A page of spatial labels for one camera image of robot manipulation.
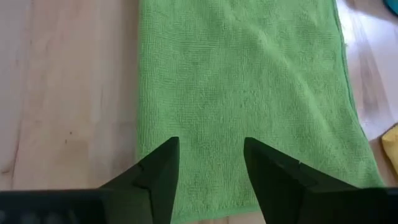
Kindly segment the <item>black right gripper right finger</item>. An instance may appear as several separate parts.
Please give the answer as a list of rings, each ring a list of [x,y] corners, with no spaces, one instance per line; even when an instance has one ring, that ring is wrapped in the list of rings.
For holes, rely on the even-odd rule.
[[[267,224],[327,224],[327,193],[357,188],[254,138],[244,139],[249,180]]]

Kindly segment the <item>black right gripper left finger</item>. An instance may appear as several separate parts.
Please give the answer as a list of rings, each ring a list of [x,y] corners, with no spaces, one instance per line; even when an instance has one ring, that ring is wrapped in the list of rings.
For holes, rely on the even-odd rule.
[[[101,186],[107,224],[170,224],[179,175],[179,138],[171,137]]]

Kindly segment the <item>green microfiber towel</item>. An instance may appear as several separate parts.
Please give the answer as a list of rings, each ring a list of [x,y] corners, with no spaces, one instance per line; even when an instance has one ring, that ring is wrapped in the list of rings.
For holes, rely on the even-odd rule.
[[[180,140],[172,224],[254,212],[256,138],[357,187],[383,184],[335,0],[140,0],[139,156]]]

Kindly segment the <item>yellow microfiber towel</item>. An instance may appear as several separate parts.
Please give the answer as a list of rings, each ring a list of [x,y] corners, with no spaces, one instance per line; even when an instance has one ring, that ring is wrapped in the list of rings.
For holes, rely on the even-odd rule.
[[[398,123],[382,136],[382,146],[398,175]]]

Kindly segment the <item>blue microfiber towel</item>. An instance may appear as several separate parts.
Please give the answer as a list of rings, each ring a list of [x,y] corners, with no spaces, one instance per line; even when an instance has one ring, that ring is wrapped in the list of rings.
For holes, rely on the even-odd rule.
[[[385,6],[390,10],[394,15],[398,16],[398,0],[383,0]]]

